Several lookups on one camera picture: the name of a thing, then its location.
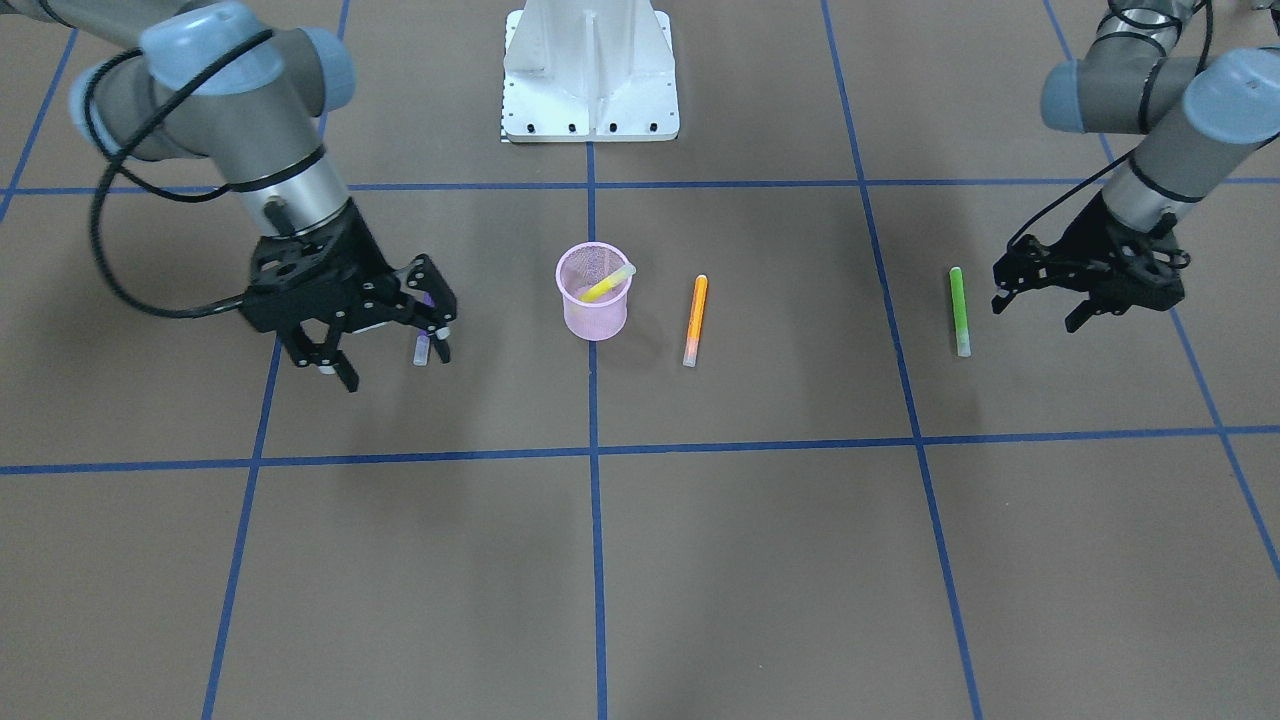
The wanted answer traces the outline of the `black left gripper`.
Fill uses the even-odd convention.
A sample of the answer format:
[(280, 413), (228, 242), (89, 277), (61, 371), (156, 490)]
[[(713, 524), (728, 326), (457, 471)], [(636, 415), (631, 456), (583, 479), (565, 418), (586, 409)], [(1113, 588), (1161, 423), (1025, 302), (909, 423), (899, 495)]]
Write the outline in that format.
[(1097, 193), (1056, 243), (1046, 247), (1036, 236), (1021, 236), (1006, 247), (992, 265), (992, 313), (1050, 286), (1087, 293), (1064, 318), (1069, 334), (1092, 318), (1121, 316), (1133, 306), (1170, 309), (1185, 297), (1181, 270), (1190, 264), (1174, 234), (1178, 223), (1176, 214), (1158, 211), (1147, 231), (1130, 228)]

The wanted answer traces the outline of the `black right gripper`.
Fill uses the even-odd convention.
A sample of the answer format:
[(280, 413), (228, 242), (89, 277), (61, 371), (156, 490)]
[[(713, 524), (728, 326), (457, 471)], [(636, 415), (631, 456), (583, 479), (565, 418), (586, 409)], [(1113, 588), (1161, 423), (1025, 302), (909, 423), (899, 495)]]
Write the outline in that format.
[[(419, 328), (415, 365), (431, 356), (442, 364), (453, 359), (454, 291), (426, 254), (396, 273), (353, 200), (311, 231), (261, 237), (238, 311), (257, 332), (280, 332), (296, 366), (328, 369), (351, 393), (360, 375), (340, 342), (366, 327), (396, 322)], [(310, 325), (324, 325), (320, 340), (308, 334)]]

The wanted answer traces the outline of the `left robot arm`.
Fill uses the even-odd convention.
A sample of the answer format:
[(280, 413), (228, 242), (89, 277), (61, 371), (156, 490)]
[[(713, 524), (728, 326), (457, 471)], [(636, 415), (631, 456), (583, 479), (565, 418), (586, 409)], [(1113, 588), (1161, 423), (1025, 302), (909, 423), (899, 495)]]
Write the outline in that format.
[(1098, 173), (1102, 188), (1053, 243), (1028, 227), (993, 264), (1001, 314), (1051, 287), (1082, 301), (1068, 332), (1133, 307), (1167, 311), (1184, 300), (1189, 254), (1178, 225), (1244, 160), (1277, 138), (1276, 45), (1197, 56), (1175, 47), (1207, 1), (1111, 1), (1085, 55), (1047, 76), (1039, 113), (1053, 129), (1134, 135), (1138, 145)]

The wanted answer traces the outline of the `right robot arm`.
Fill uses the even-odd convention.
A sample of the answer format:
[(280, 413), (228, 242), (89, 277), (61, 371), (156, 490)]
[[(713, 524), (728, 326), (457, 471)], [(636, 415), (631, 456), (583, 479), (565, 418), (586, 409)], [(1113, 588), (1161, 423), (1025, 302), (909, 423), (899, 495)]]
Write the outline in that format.
[[(343, 42), (314, 27), (275, 28), (242, 1), (5, 1), (3, 13), (79, 29), (120, 53), (83, 74), (69, 113), (105, 168), (90, 205), (93, 263), (122, 302), (169, 319), (238, 313), (288, 359), (360, 378), (348, 334), (401, 324), (419, 354), (449, 363), (457, 300), (425, 254), (393, 268), (317, 131), (355, 94)], [(243, 291), (160, 307), (116, 278), (102, 211), (118, 177), (174, 202), (237, 197), (260, 237)]]

